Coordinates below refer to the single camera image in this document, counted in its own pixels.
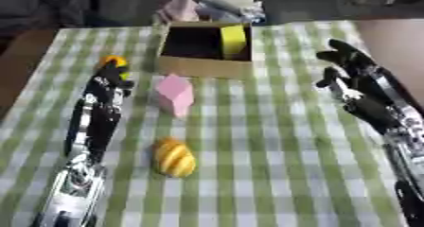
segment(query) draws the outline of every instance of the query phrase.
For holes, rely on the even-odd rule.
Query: checkered tablecloth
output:
[[[349,22],[253,29],[251,79],[190,79],[186,118],[161,112],[151,88],[158,32],[63,29],[0,128],[0,226],[28,226],[63,161],[73,107],[102,55],[125,56],[136,82],[105,155],[105,227],[402,226],[394,176],[367,126],[314,81],[315,59],[338,38],[363,48]],[[185,179],[150,167],[150,146],[186,141],[198,167]]]

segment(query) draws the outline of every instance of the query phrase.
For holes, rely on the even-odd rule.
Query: cardboard box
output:
[[[239,24],[184,22],[167,27],[158,49],[156,71],[186,77],[245,79],[252,75],[252,33],[243,24],[246,47],[231,61],[222,53],[221,27]]]

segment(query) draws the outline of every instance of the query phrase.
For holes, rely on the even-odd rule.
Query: cloth pile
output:
[[[266,19],[262,2],[256,0],[172,0],[156,11],[154,22],[216,21],[261,23]]]

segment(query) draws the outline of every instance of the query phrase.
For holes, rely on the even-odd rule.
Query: pink cube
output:
[[[155,91],[159,106],[177,117],[186,115],[194,101],[191,83],[174,74],[161,80]]]

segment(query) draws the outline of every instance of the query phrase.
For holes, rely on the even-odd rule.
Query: orange object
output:
[[[154,160],[157,169],[171,177],[186,177],[196,168],[196,160],[187,145],[172,137],[155,144]]]

